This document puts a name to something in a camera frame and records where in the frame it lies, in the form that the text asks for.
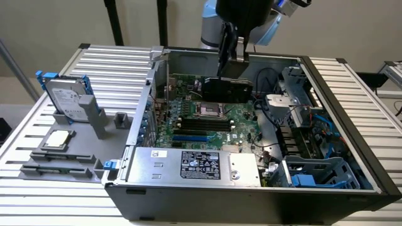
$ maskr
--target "white wall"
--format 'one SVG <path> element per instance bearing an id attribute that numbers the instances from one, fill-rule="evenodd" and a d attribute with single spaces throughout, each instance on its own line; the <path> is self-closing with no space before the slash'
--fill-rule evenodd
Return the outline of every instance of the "white wall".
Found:
<path id="1" fill-rule="evenodd" d="M 159 44 L 156 0 L 116 0 L 124 42 Z M 168 0 L 170 45 L 198 47 L 205 0 Z M 402 60 L 402 0 L 314 0 L 259 52 L 342 57 L 358 71 Z M 24 70 L 59 71 L 82 42 L 112 45 L 103 0 L 2 0 L 0 38 Z M 14 76 L 0 60 L 2 75 Z"/>

